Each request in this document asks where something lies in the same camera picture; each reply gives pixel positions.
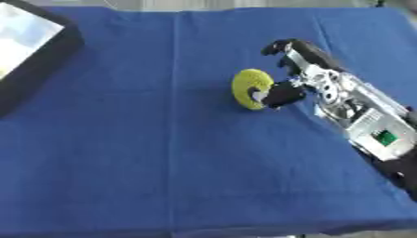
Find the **yellow ball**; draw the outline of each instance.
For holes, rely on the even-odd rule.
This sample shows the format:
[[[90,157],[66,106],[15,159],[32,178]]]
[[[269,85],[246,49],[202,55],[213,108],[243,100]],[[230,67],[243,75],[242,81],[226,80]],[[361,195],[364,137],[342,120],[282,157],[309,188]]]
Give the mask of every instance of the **yellow ball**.
[[[256,69],[247,69],[235,75],[232,82],[232,92],[242,106],[251,110],[260,110],[265,106],[250,97],[249,89],[255,87],[261,92],[266,92],[273,83],[274,80],[268,73]]]

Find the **blue fabric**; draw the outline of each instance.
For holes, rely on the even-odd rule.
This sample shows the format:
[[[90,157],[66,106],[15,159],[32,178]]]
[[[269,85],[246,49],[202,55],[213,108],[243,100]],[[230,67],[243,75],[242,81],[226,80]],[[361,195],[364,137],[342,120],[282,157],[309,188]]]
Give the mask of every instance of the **blue fabric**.
[[[417,105],[417,34],[392,9],[51,8],[86,47],[0,121],[0,234],[224,237],[417,227],[417,204],[313,115],[248,112],[245,68],[280,38]]]

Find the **metal robotic arm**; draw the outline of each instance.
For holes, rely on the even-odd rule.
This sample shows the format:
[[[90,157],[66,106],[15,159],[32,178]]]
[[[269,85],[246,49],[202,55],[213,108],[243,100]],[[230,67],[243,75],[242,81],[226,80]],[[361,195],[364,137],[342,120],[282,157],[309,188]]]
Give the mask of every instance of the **metal robotic arm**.
[[[278,40],[262,53],[283,53],[279,67],[290,79],[251,97],[271,108],[316,94],[315,113],[329,121],[383,174],[411,197],[417,191],[417,116],[369,83],[347,72],[328,54],[298,39]]]

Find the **cable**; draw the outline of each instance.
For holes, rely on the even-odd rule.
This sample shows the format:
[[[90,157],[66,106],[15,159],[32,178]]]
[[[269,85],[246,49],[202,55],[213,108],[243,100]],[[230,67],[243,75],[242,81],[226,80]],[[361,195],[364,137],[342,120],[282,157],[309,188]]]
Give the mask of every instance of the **cable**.
[[[113,9],[113,10],[119,10],[119,8],[117,7],[116,4],[112,4],[111,2],[109,2],[109,0],[102,0],[106,6],[108,6],[109,8]]]

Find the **blue tablecloth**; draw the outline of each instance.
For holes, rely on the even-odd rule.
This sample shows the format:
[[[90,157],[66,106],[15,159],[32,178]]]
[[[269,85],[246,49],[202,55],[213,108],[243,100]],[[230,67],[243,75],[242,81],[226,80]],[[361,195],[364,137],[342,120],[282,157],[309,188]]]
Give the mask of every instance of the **blue tablecloth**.
[[[284,79],[260,50],[296,37],[417,105],[417,33],[395,10],[51,10],[87,45],[0,121],[0,234],[417,227],[417,204],[316,118],[312,99],[248,112],[230,92],[246,68]]]

